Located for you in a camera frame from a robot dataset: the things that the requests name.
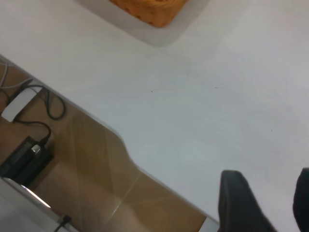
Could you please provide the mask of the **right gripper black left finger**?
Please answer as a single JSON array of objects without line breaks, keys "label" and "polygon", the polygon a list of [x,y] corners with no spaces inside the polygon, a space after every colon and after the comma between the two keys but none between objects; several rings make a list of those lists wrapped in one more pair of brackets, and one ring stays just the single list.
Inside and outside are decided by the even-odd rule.
[{"label": "right gripper black left finger", "polygon": [[274,232],[239,171],[221,173],[218,214],[221,232]]}]

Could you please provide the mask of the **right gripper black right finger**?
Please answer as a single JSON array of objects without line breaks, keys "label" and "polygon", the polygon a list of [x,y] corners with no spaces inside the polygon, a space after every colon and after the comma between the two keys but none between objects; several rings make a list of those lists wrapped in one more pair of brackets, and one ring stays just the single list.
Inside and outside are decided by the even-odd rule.
[{"label": "right gripper black right finger", "polygon": [[301,232],[309,231],[309,169],[303,168],[297,179],[293,213]]}]

